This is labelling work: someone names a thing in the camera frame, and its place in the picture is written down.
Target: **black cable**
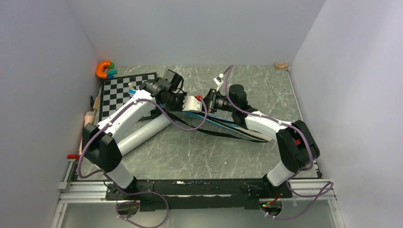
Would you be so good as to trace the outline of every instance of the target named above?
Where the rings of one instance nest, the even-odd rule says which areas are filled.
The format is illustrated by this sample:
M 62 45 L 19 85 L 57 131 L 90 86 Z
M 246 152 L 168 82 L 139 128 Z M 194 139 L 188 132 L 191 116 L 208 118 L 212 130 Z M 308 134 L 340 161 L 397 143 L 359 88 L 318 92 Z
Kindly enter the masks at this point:
M 182 80 L 181 80 L 181 87 L 178 89 L 175 89 L 175 90 L 178 90 L 176 93 L 174 93 L 174 94 L 177 94 L 177 93 L 179 93 L 180 91 L 182 91 L 182 93 L 184 93 L 184 91 L 183 91 L 183 82 L 184 82 L 184 79 L 182 78 Z
M 108 180 L 104 180 L 104 185 L 105 185 L 107 188 L 110 188 L 110 187 L 105 183 L 105 181 L 108 181 Z
M 224 123 L 235 124 L 234 122 L 231 122 L 231 121 L 229 121 L 229 120 L 223 120 L 223 119 L 216 118 L 216 117 L 213 117 L 213 116 L 208 116 L 207 119 L 210 120 L 210 121 L 212 121 L 212 122 L 214 122 L 214 123 L 216 123 L 216 124 L 224 125 L 225 127 L 230 128 L 231 130 L 233 130 L 233 131 L 235 131 L 235 132 L 238 132 L 238 133 L 240 133 L 240 134 L 242 134 L 242 135 L 246 135 L 246 136 L 248 136 L 249 138 L 256 139 L 257 141 L 261 141 L 261 142 L 263 142 L 263 143 L 267 143 L 267 140 L 265 140 L 265 139 L 259 138 L 259 137 L 257 137 L 257 136 L 252 135 L 252 134 L 249 134 L 249 133 L 247 133 L 247 132 L 244 132 L 244 131 L 242 131 L 242 130 L 240 130 L 240 129 L 238 129 L 238 128 L 235 128 L 235 127 L 232 127 L 232 126 L 229 126 L 229 125 L 224 124 Z
M 264 210 L 265 212 L 267 212 L 269 215 L 271 215 L 271 216 L 277 216 L 277 215 L 279 215 L 280 214 L 280 212 L 281 212 L 281 208 L 280 207 L 278 207 L 278 208 L 274 208 L 274 207 L 267 207 L 267 208 L 265 208 L 265 207 L 263 207 L 263 206 L 260 206 L 260 208 L 262 209 L 262 210 Z
M 181 122 L 181 123 L 183 123 L 183 124 L 185 124 L 185 125 L 187 125 L 189 127 L 193 127 L 192 125 L 188 124 L 187 122 L 185 122 L 183 119 L 179 118 L 178 116 L 175 116 L 172 113 L 167 113 L 167 114 L 171 119 L 179 121 L 179 122 Z M 243 139 L 243 138 L 239 138 L 239 137 L 237 137 L 235 135 L 232 135 L 232 134 L 222 133 L 222 132 L 214 132 L 214 131 L 204 130 L 204 129 L 201 129 L 201 128 L 199 128 L 197 130 L 199 132 L 209 134 L 209 135 L 218 136 L 218 137 L 226 137 L 226 138 L 232 138 L 232 139 L 242 139 L 242 140 L 248 140 L 248 141 L 251 141 L 251 142 L 254 142 L 254 143 L 266 143 L 267 142 L 267 141 L 261 141 L 261 140 Z

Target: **red clamp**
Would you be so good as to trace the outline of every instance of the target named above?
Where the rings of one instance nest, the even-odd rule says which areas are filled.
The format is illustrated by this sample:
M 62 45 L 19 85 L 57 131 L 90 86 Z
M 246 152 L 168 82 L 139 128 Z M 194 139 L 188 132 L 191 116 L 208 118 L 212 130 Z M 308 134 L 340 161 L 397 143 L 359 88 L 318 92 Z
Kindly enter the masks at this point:
M 77 161 L 80 160 L 80 156 L 78 154 L 69 154 L 67 155 L 68 159 L 76 159 Z

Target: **tabletop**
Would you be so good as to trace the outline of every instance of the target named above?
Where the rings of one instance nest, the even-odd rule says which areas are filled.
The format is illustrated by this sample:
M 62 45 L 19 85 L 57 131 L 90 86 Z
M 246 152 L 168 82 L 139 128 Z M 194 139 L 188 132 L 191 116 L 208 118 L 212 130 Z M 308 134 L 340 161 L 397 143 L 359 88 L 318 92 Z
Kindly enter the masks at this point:
M 228 66 L 120 66 L 119 76 L 156 72 L 163 76 L 171 69 L 184 78 L 183 90 L 189 95 L 207 95 L 217 85 L 213 78 Z M 235 66 L 229 85 L 241 84 L 248 96 L 248 103 L 264 114 L 283 121 L 294 122 L 301 118 L 289 76 L 284 69 L 272 66 Z M 216 116 L 232 120 L 231 113 L 218 111 Z M 184 116 L 193 126 L 199 119 Z M 135 132 L 149 121 L 133 126 Z M 206 123 L 202 129 L 231 133 L 226 129 Z M 144 142 L 126 156 L 122 162 L 137 179 L 219 179 L 261 178 L 280 161 L 275 140 L 266 143 L 217 137 L 199 131 L 185 132 L 174 125 Z M 85 160 L 82 173 L 96 167 Z M 316 178 L 314 169 L 301 172 L 297 177 Z M 103 180 L 97 173 L 88 180 Z

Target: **black metal base plate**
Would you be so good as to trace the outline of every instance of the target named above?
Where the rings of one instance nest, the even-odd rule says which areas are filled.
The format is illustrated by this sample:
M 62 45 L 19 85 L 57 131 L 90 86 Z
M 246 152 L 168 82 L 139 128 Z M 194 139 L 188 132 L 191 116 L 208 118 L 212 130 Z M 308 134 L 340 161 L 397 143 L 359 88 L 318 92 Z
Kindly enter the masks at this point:
M 170 209 L 244 208 L 259 209 L 259 199 L 275 198 L 273 192 L 263 190 L 262 179 L 215 180 L 139 180 L 139 191 L 156 191 L 168 201 Z M 106 200 L 133 200 L 134 196 L 119 194 L 116 189 L 106 194 Z M 291 198 L 292 193 L 283 185 L 280 198 Z M 156 195 L 141 194 L 141 211 L 166 209 L 163 199 Z
M 139 192 L 141 191 L 153 191 L 154 185 L 149 181 L 139 181 L 137 182 L 137 189 Z M 106 200 L 133 200 L 135 196 L 127 196 L 125 194 L 120 193 L 113 184 L 108 184 L 108 190 L 106 191 Z M 153 194 L 145 193 L 137 195 L 138 200 L 151 200 L 153 198 Z

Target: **wooden piece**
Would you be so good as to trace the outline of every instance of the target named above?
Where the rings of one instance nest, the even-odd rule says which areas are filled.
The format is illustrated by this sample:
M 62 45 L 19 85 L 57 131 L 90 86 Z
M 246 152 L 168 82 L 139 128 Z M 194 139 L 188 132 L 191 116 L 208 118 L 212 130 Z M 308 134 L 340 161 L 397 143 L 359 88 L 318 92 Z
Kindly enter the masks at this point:
M 94 105 L 92 106 L 93 110 L 99 110 L 99 106 L 101 105 L 101 98 L 97 96 L 94 101 Z
M 288 64 L 287 64 L 287 63 L 284 63 L 284 64 L 275 63 L 275 64 L 274 64 L 274 68 L 275 68 L 275 69 L 287 69 L 287 68 L 288 68 Z

